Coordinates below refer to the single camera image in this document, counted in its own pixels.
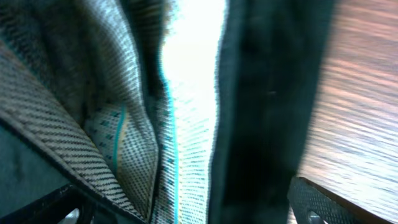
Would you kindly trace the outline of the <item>black shorts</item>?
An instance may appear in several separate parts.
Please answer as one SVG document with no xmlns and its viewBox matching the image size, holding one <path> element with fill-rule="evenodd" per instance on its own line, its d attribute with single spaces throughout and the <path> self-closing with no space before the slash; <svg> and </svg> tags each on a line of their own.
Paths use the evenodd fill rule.
<svg viewBox="0 0 398 224">
<path fill-rule="evenodd" d="M 286 223 L 334 1 L 2 1 L 1 215 Z"/>
</svg>

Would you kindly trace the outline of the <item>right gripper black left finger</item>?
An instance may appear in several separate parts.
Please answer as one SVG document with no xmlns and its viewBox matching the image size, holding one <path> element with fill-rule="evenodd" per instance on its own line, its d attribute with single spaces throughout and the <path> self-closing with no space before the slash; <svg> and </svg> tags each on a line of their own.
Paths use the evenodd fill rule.
<svg viewBox="0 0 398 224">
<path fill-rule="evenodd" d="M 93 204 L 69 184 L 1 217 L 1 224 L 87 224 L 92 219 Z"/>
</svg>

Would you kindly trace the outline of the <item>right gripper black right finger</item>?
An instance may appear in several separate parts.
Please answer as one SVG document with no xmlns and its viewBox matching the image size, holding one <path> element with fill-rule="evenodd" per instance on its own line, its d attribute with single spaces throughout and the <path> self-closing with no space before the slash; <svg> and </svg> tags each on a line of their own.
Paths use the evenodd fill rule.
<svg viewBox="0 0 398 224">
<path fill-rule="evenodd" d="M 304 177 L 293 177 L 287 193 L 298 224 L 391 224 Z"/>
</svg>

